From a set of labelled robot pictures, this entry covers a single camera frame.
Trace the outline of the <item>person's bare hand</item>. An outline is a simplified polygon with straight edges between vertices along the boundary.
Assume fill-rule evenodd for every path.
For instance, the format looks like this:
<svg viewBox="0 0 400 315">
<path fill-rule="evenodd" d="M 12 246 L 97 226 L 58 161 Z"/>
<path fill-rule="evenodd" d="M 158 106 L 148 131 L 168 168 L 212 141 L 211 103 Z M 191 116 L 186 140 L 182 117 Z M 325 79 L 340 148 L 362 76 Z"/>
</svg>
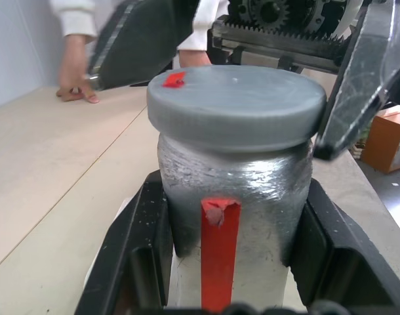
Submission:
<svg viewBox="0 0 400 315">
<path fill-rule="evenodd" d="M 88 37 L 81 34 L 65 36 L 65 48 L 59 70 L 59 90 L 56 92 L 63 102 L 85 100 L 91 104 L 99 102 L 86 79 L 87 56 L 85 45 Z"/>
</svg>

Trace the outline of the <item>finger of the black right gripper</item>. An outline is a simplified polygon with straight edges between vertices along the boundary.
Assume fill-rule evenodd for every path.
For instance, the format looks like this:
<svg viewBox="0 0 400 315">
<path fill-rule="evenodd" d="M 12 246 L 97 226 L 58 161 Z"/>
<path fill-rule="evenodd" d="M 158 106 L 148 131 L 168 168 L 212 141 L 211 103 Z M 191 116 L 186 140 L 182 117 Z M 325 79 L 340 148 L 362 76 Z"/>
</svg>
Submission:
<svg viewBox="0 0 400 315">
<path fill-rule="evenodd" d="M 198 1 L 123 1 L 99 33 L 87 77 L 97 91 L 150 81 L 193 31 Z"/>
<path fill-rule="evenodd" d="M 386 103 L 400 77 L 400 1 L 372 1 L 358 19 L 327 102 L 313 155 L 337 158 Z"/>
</svg>

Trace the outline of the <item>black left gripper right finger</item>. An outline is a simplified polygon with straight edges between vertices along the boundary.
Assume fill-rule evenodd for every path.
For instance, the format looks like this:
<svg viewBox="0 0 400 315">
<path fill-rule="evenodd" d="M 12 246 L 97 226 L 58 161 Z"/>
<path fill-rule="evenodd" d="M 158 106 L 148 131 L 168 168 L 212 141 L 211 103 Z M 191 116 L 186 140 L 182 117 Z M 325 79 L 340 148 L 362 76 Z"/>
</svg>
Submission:
<svg viewBox="0 0 400 315">
<path fill-rule="evenodd" d="M 400 314 L 400 280 L 363 229 L 312 180 L 290 255 L 302 304 Z"/>
</svg>

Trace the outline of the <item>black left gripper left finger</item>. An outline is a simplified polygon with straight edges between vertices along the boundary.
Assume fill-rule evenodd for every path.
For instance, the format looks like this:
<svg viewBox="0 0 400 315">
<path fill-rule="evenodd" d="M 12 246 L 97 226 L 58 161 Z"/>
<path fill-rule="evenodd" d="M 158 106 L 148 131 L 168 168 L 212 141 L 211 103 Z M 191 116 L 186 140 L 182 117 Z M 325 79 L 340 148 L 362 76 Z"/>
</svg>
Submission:
<svg viewBox="0 0 400 315">
<path fill-rule="evenodd" d="M 168 303 L 172 232 L 159 178 L 147 178 L 109 227 L 76 314 L 147 314 Z"/>
</svg>

